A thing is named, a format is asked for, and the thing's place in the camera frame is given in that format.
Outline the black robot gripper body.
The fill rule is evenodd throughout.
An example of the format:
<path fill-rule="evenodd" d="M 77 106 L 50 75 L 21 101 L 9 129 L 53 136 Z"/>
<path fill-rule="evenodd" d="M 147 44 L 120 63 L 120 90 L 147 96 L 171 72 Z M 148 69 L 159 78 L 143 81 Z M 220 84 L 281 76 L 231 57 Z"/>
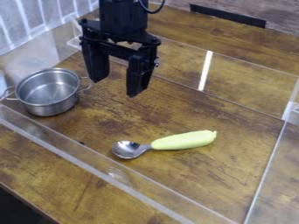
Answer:
<path fill-rule="evenodd" d="M 148 0 L 98 0 L 98 21 L 78 21 L 84 58 L 106 60 L 113 56 L 128 60 L 139 55 L 156 60 L 161 41 L 147 32 L 147 22 L 148 15 L 160 10 L 148 9 Z"/>

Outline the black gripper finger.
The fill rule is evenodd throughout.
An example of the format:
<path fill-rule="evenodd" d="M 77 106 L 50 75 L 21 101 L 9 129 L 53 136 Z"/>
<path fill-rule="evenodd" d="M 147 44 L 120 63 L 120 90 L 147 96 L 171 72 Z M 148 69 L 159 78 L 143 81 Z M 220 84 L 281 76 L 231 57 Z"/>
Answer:
<path fill-rule="evenodd" d="M 156 47 L 141 46 L 137 53 L 128 58 L 125 71 L 125 89 L 129 97 L 137 96 L 148 87 L 155 70 Z"/>
<path fill-rule="evenodd" d="M 88 77 L 97 83 L 108 77 L 108 55 L 102 52 L 100 44 L 86 40 L 81 41 L 81 52 L 88 70 Z"/>

